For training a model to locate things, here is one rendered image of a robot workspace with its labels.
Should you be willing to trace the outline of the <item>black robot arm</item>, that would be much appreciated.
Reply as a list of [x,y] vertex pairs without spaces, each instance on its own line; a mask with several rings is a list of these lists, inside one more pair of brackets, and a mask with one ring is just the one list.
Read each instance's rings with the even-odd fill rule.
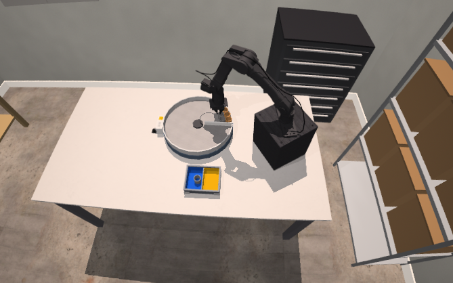
[[[201,82],[200,90],[212,94],[212,100],[213,97],[217,100],[220,100],[222,97],[224,97],[223,85],[225,84],[225,81],[227,80],[227,77],[231,70],[234,69],[240,74],[246,74],[248,77],[251,77],[271,97],[274,106],[276,107],[276,112],[278,114],[283,137],[297,136],[297,129],[293,120],[295,113],[294,97],[289,95],[290,93],[288,91],[285,91],[283,88],[281,88],[263,69],[267,76],[265,75],[264,71],[262,71],[262,69],[260,68],[261,64],[258,62],[259,59],[257,58],[257,55],[253,50],[237,45],[231,46],[229,50],[232,51],[227,52],[222,57],[221,60],[223,62],[221,63],[213,79],[211,81],[204,79]],[[238,53],[234,53],[233,51],[236,51]],[[241,53],[242,55],[240,55],[239,53]],[[243,55],[248,58],[244,57]],[[260,66],[249,58],[256,61]],[[280,88],[289,94],[283,92],[282,90],[280,90]]]

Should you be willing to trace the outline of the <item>blue bin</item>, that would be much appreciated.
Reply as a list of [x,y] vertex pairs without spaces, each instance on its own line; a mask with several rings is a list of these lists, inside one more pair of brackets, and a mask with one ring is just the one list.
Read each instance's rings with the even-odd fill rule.
[[[202,184],[201,184],[202,183],[202,173],[203,173],[203,168],[202,167],[188,167],[186,188],[201,189],[201,186],[202,186]],[[194,183],[194,176],[195,175],[200,175],[200,177],[201,177],[201,183],[200,184]]]

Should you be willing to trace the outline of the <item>yellow bin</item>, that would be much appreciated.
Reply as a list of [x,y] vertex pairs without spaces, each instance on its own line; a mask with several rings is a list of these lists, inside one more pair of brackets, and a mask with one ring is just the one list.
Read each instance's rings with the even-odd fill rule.
[[202,189],[218,190],[218,181],[219,181],[219,169],[204,168]]

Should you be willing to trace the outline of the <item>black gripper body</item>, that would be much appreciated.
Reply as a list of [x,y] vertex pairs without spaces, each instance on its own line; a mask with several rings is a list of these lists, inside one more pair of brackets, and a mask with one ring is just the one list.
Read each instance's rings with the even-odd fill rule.
[[228,107],[228,101],[226,97],[222,97],[220,100],[217,100],[213,97],[212,99],[209,99],[210,103],[210,109],[212,110],[223,110],[224,107]]

